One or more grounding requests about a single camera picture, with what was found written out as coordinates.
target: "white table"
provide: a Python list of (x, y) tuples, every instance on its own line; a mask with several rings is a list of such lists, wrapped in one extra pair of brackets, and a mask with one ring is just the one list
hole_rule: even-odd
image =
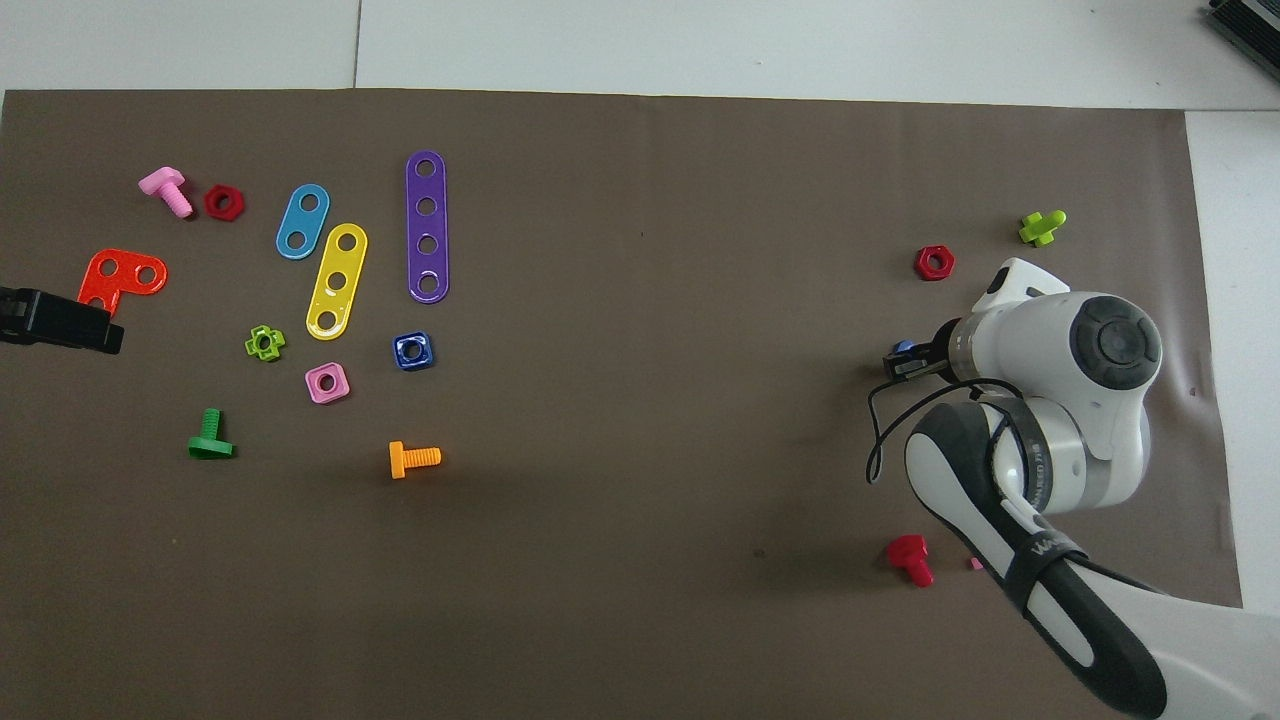
[(1267, 316), (1280, 306), (1280, 83), (1208, 29), (1203, 6), (0, 0), (0, 88), (434, 87), (1196, 110), (1188, 141), (1240, 588), (1245, 607), (1280, 615), (1280, 378), (1266, 360), (1280, 356)]

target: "toy bolt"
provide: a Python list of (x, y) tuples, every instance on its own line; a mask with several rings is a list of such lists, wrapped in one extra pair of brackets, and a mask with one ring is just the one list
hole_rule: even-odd
[(1036, 247), (1044, 247), (1053, 242), (1053, 231), (1062, 227), (1065, 222), (1066, 213), (1061, 210), (1053, 210), (1048, 217), (1032, 213), (1023, 218), (1023, 229), (1018, 231), (1018, 236), (1023, 238), (1023, 242), (1034, 242)]
[(218, 439), (218, 425), (223, 420), (223, 411), (216, 407), (205, 410), (205, 416), (200, 423), (200, 437), (187, 441), (187, 452), (200, 460), (214, 460), (218, 457), (230, 457), (236, 446)]
[(927, 588), (933, 584), (933, 573), (924, 564), (924, 559), (929, 556), (924, 536), (902, 536), (888, 543), (887, 553), (890, 565), (906, 570), (916, 587)]
[(174, 215), (186, 218), (191, 215), (191, 202), (187, 202), (182, 191), (178, 190), (178, 186), (184, 182), (187, 182), (187, 178), (182, 177), (182, 173), (170, 167), (164, 167), (140, 179), (138, 187), (142, 188), (142, 192), (152, 197), (159, 195), (165, 205), (173, 210)]
[(406, 468), (430, 468), (444, 460), (439, 447), (404, 450), (404, 443), (397, 439), (388, 443), (387, 448), (392, 455), (392, 478), (397, 480), (404, 478)]

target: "yellow plate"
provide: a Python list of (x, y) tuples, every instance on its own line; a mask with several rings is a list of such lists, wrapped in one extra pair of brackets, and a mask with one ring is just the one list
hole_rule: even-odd
[(320, 258), (316, 288), (311, 291), (311, 310), (307, 311), (307, 332), (311, 337), (334, 340), (347, 329), (367, 247), (369, 237), (355, 223), (343, 223), (329, 231), (324, 255)]

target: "plastic toy part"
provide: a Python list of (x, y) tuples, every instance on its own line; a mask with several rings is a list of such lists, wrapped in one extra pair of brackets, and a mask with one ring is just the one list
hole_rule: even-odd
[(886, 553), (890, 565), (906, 570), (915, 587), (927, 588), (933, 584), (933, 573), (924, 562), (924, 559), (929, 556), (924, 536), (902, 536), (888, 543)]
[(288, 260), (301, 260), (316, 249), (329, 217), (329, 192), (319, 184), (303, 184), (289, 196), (275, 231), (275, 250)]
[(915, 272), (927, 281), (946, 279), (956, 266), (956, 256), (946, 245), (928, 245), (915, 255)]
[(1023, 218), (1023, 229), (1018, 231), (1018, 236), (1023, 238), (1023, 242), (1034, 243), (1036, 247), (1044, 247), (1053, 242), (1053, 231), (1062, 227), (1065, 222), (1066, 213), (1061, 210), (1053, 210), (1047, 218), (1039, 213), (1032, 213)]
[(356, 301), (360, 268), (365, 264), (369, 237), (352, 223), (343, 223), (329, 232), (320, 258), (320, 273), (311, 291), (307, 332), (316, 340), (334, 340), (347, 329), (351, 305)]
[(205, 416), (200, 421), (200, 437), (187, 441), (187, 452), (200, 460), (216, 460), (230, 457), (236, 452), (236, 446), (218, 439), (218, 425), (223, 420), (223, 411), (216, 407), (205, 410)]
[(311, 402), (328, 405), (339, 397), (347, 397), (351, 386), (347, 384), (347, 372), (337, 363), (325, 363), (307, 370), (307, 392)]
[(97, 300), (110, 316), (115, 316), (115, 306), (120, 304), (122, 292), (152, 295), (164, 287), (168, 279), (169, 268), (164, 260), (109, 247), (90, 259), (76, 301), (88, 305)]
[(431, 468), (444, 460), (439, 447), (404, 450), (404, 443), (398, 439), (387, 443), (387, 450), (392, 456), (392, 478), (397, 480), (404, 479), (406, 468)]
[(284, 333), (269, 325), (259, 325), (248, 332), (244, 351), (264, 363), (274, 363), (280, 359), (280, 348), (285, 345)]
[(424, 332), (402, 334), (392, 341), (396, 352), (396, 366), (401, 370), (421, 370), (435, 363), (431, 352), (431, 336)]
[(404, 165), (404, 215), (408, 293), (419, 302), (439, 302), (449, 292), (449, 213), (444, 159), (439, 154), (421, 150), (410, 155)]
[(150, 176), (138, 181), (138, 188), (142, 192), (155, 197), (156, 195), (164, 200), (164, 204), (173, 210), (174, 215), (179, 218), (186, 218), (191, 215), (191, 202), (187, 202), (187, 197), (183, 196), (178, 186), (187, 182), (187, 178), (182, 177), (178, 170), (164, 167), (159, 170), (151, 173)]
[(244, 195), (229, 184), (215, 184), (205, 193), (205, 214), (228, 223), (244, 211)]

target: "red bolt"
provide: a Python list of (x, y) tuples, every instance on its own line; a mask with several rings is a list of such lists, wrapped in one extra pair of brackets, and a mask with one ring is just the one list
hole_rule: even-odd
[(955, 266), (956, 256), (946, 245), (928, 245), (915, 255), (915, 272), (927, 281), (941, 281), (950, 275)]
[(164, 167), (138, 181), (138, 188), (150, 196), (159, 195), (174, 215), (186, 218), (191, 214), (191, 202), (182, 195), (178, 186), (187, 182), (178, 170)]
[(888, 543), (886, 552), (890, 565), (905, 569), (916, 587), (927, 588), (933, 584), (933, 573), (924, 562), (924, 559), (929, 556), (924, 536), (902, 536)]

